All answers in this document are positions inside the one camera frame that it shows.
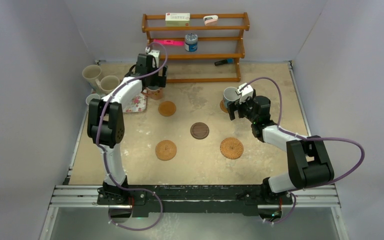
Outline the blue mug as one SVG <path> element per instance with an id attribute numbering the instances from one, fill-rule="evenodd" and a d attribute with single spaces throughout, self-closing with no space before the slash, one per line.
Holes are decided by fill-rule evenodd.
<path id="1" fill-rule="evenodd" d="M 238 104 L 240 102 L 241 96 L 237 93 L 237 90 L 237 87 L 230 86 L 223 91 L 223 105 L 226 109 L 229 108 L 229 104 Z"/>

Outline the dark brown wooden coaster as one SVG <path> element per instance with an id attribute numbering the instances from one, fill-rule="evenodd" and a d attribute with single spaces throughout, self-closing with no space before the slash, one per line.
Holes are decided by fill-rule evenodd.
<path id="1" fill-rule="evenodd" d="M 205 139 L 209 133 L 209 127 L 203 122 L 196 122 L 190 127 L 191 136 L 198 140 Z"/>

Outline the cream mug with plant print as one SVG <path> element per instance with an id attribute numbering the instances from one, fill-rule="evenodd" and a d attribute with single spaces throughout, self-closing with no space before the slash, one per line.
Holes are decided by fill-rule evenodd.
<path id="1" fill-rule="evenodd" d="M 115 75 L 103 77 L 98 83 L 99 88 L 106 94 L 110 94 L 121 83 L 120 79 Z"/>

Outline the woven rattan coaster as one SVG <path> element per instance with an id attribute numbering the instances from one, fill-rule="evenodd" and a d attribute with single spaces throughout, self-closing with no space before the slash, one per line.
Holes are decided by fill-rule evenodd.
<path id="1" fill-rule="evenodd" d="M 155 147 L 156 157 L 161 161 L 169 161 L 176 156 L 177 146 L 171 140 L 162 140 Z"/>
<path id="2" fill-rule="evenodd" d="M 236 160 L 242 156 L 244 145 L 237 138 L 228 137 L 220 143 L 219 149 L 221 154 L 227 159 Z"/>

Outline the small grey white mug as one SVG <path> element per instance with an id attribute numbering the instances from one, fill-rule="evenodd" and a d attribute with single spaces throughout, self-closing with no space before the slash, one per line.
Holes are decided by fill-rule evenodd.
<path id="1" fill-rule="evenodd" d="M 92 100 L 100 100 L 100 99 L 101 99 L 101 96 L 100 96 L 99 94 L 97 94 L 97 93 L 92 93 L 92 94 L 89 94 L 89 95 L 86 97 L 86 99 L 85 99 L 85 103 L 86 103 L 87 106 L 89 106 L 89 105 L 90 105 L 90 102 L 91 102 Z"/>

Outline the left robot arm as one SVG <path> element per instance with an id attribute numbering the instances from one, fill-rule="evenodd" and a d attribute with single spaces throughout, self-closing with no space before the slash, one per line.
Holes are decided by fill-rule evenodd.
<path id="1" fill-rule="evenodd" d="M 167 67 L 159 58 L 146 53 L 138 55 L 136 64 L 120 84 L 103 99 L 93 99 L 88 106 L 87 135 L 100 149 L 105 178 L 102 193 L 118 205 L 129 199 L 120 143 L 125 134 L 123 109 L 147 87 L 164 88 Z"/>

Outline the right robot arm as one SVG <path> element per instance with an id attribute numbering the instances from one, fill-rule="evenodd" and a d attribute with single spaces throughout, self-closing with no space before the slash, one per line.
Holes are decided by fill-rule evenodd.
<path id="1" fill-rule="evenodd" d="M 258 95 L 242 103 L 230 101 L 226 109 L 231 120 L 236 117 L 249 120 L 252 134 L 259 141 L 286 152 L 287 172 L 263 180 L 260 196 L 264 202 L 272 204 L 282 192 L 326 184 L 334 179 L 324 142 L 317 136 L 287 134 L 271 119 L 269 98 Z"/>

